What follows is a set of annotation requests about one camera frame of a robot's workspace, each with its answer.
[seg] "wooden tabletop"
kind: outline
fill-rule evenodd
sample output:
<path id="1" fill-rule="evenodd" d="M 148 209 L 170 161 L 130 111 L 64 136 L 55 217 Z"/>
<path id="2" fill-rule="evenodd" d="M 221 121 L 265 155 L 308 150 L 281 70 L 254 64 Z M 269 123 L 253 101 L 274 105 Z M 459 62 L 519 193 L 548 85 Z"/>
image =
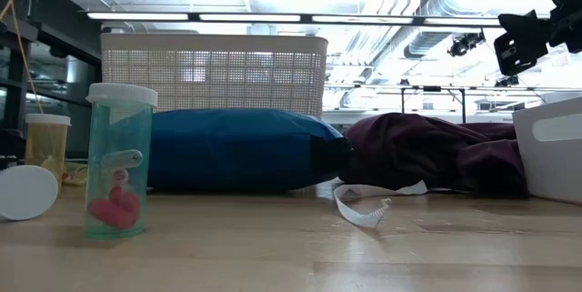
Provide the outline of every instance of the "wooden tabletop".
<path id="1" fill-rule="evenodd" d="M 90 241 L 69 187 L 41 217 L 0 223 L 0 291 L 582 291 L 580 206 L 400 196 L 364 230 L 331 188 L 151 196 L 144 234 Z"/>

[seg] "ceiling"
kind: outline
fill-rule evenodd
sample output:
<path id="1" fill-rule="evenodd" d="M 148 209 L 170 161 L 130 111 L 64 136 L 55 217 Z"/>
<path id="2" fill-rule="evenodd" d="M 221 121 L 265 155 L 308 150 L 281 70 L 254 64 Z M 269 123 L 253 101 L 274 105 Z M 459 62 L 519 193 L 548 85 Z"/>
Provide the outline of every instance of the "ceiling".
<path id="1" fill-rule="evenodd" d="M 524 14 L 536 9 L 548 15 L 550 0 L 73 0 L 90 11 L 158 12 L 254 12 L 359 15 L 494 16 Z M 493 41 L 503 34 L 486 29 L 487 42 L 463 57 L 451 57 L 447 49 L 454 36 L 475 29 L 386 26 L 317 26 L 204 23 L 115 23 L 106 24 L 126 32 L 180 31 L 199 34 L 319 35 L 328 48 L 328 83 L 390 84 L 405 78 L 414 85 L 493 86 L 501 77 L 493 52 Z M 577 58 L 558 48 L 541 65 L 525 73 L 532 86 L 562 86 L 544 72 L 577 64 Z M 328 107 L 377 107 L 384 97 L 369 89 L 327 89 Z"/>

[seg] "blue pillow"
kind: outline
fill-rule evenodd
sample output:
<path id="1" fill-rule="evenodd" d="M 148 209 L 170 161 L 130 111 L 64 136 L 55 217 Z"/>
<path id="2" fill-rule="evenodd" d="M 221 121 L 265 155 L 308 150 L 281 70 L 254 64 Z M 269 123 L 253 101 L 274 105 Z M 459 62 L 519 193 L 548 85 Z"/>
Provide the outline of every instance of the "blue pillow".
<path id="1" fill-rule="evenodd" d="M 288 191 L 333 179 L 350 151 L 331 126 L 281 110 L 176 110 L 152 124 L 157 190 Z"/>

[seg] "dark red cloth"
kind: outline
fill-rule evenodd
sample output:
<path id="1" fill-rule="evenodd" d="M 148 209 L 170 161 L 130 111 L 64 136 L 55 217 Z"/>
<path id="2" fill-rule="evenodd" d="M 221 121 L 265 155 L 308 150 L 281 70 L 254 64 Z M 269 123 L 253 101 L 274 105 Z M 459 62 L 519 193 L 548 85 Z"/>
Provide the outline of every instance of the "dark red cloth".
<path id="1" fill-rule="evenodd" d="M 340 178 L 348 184 L 428 187 L 481 196 L 526 196 L 511 124 L 454 125 L 437 118 L 385 114 L 363 119 L 345 135 L 354 148 Z"/>

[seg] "pill bottle cap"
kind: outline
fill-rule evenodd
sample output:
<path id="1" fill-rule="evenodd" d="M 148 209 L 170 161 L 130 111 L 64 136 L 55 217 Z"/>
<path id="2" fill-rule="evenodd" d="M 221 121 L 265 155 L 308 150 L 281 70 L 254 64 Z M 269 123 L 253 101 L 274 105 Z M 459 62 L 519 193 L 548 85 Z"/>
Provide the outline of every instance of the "pill bottle cap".
<path id="1" fill-rule="evenodd" d="M 157 92 L 142 86 L 118 83 L 94 83 L 89 87 L 87 101 L 94 103 L 107 100 L 136 101 L 157 106 Z"/>
<path id="2" fill-rule="evenodd" d="M 0 172 L 0 217 L 34 218 L 51 207 L 57 195 L 55 176 L 40 166 L 14 166 Z"/>
<path id="3" fill-rule="evenodd" d="M 71 125 L 71 117 L 49 114 L 27 114 L 25 121 L 27 124 Z"/>

